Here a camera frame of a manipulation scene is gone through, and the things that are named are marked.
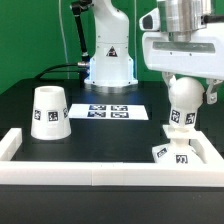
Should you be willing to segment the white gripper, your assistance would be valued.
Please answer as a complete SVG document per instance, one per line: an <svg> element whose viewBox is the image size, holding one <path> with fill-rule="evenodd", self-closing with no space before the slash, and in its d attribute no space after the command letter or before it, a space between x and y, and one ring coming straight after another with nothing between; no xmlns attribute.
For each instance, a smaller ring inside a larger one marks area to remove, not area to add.
<svg viewBox="0 0 224 224"><path fill-rule="evenodd" d="M144 61L148 69L161 71L169 96L176 76L181 74L206 80L206 101L214 104L224 80L224 35L198 31L190 42L171 42L166 34L145 32L142 37Z"/></svg>

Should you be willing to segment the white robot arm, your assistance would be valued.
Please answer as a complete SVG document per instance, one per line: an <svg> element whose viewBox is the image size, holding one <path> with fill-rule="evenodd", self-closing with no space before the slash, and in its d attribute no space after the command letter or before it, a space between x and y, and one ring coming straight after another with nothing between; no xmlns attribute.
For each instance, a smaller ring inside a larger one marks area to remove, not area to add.
<svg viewBox="0 0 224 224"><path fill-rule="evenodd" d="M208 84L207 102L217 101L224 83L224 15L213 13L212 0L156 0L157 7L139 20L144 62L170 84L177 74L201 77ZM92 3L96 50L89 89L120 92L137 83L128 53L129 19L111 0Z"/></svg>

